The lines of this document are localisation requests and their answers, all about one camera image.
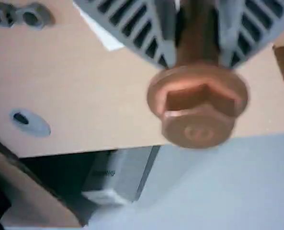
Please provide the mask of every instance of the metal nut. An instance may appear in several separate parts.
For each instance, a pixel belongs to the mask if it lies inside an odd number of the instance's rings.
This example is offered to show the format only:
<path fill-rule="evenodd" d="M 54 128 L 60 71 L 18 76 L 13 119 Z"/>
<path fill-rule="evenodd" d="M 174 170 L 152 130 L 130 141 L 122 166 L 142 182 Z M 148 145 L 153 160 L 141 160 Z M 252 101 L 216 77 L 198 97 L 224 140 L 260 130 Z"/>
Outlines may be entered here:
<path fill-rule="evenodd" d="M 16 8 L 7 3 L 0 2 L 0 26 L 11 27 L 16 21 Z"/>
<path fill-rule="evenodd" d="M 164 70 L 148 90 L 148 105 L 162 121 L 162 134 L 186 148 L 226 141 L 247 102 L 246 86 L 236 74 L 201 63 Z"/>
<path fill-rule="evenodd" d="M 20 8 L 16 14 L 19 22 L 36 30 L 42 30 L 45 26 L 53 24 L 53 16 L 49 9 L 38 2 Z"/>

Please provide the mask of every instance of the gray grommet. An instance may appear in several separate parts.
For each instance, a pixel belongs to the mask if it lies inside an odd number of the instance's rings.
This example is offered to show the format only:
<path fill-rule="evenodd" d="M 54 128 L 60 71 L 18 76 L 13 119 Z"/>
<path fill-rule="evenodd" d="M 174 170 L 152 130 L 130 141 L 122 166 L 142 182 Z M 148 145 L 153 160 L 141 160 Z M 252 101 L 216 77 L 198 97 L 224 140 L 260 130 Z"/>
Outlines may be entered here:
<path fill-rule="evenodd" d="M 42 30 L 46 25 L 53 24 L 53 16 L 49 9 L 38 2 L 20 8 L 16 14 L 20 22 L 36 30 Z"/>
<path fill-rule="evenodd" d="M 51 133 L 49 124 L 43 118 L 26 109 L 12 110 L 10 119 L 18 129 L 31 136 L 47 137 Z"/>
<path fill-rule="evenodd" d="M 16 21 L 16 8 L 11 4 L 0 2 L 0 26 L 11 27 Z"/>

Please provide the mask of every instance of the hex bolt head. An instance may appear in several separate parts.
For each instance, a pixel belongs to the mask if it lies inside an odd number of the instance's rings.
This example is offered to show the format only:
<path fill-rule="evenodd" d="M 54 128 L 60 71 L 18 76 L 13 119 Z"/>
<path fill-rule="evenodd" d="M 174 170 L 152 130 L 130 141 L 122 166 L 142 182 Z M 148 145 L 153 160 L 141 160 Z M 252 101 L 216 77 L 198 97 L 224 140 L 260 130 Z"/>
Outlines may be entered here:
<path fill-rule="evenodd" d="M 162 121 L 162 134 L 185 148 L 208 148 L 225 142 L 245 110 L 245 83 L 230 70 L 197 63 L 164 70 L 151 81 L 147 97 Z"/>

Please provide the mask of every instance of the hex nut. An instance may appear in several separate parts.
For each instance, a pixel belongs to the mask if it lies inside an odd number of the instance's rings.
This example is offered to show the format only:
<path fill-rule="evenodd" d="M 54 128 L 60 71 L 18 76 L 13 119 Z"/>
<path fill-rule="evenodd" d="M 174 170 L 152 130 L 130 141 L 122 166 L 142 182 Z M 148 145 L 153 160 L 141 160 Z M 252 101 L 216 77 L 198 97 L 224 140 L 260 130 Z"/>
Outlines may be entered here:
<path fill-rule="evenodd" d="M 0 26 L 12 27 L 16 22 L 16 8 L 7 3 L 0 2 Z"/>
<path fill-rule="evenodd" d="M 16 14 L 19 22 L 36 30 L 42 30 L 45 26 L 53 24 L 53 16 L 49 9 L 38 2 L 18 9 Z"/>

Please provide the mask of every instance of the copper fitting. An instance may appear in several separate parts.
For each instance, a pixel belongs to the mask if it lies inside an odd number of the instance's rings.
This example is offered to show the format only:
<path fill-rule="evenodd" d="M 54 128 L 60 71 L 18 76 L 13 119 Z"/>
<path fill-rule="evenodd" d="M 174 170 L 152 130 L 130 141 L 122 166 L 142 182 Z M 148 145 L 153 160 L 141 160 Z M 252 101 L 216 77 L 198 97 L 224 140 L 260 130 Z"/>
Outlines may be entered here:
<path fill-rule="evenodd" d="M 211 1 L 182 1 L 177 63 L 156 75 L 148 89 L 148 105 L 162 121 L 163 136 L 181 147 L 225 142 L 248 102 L 245 83 L 218 64 L 213 9 Z"/>

